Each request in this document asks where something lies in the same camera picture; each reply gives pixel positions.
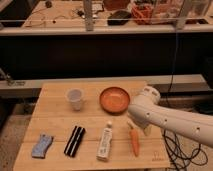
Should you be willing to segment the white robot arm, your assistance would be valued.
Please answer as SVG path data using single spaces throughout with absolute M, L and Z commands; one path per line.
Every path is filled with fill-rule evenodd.
M 145 86 L 128 106 L 129 116 L 141 128 L 153 124 L 213 148 L 213 116 L 159 106 L 160 93 Z

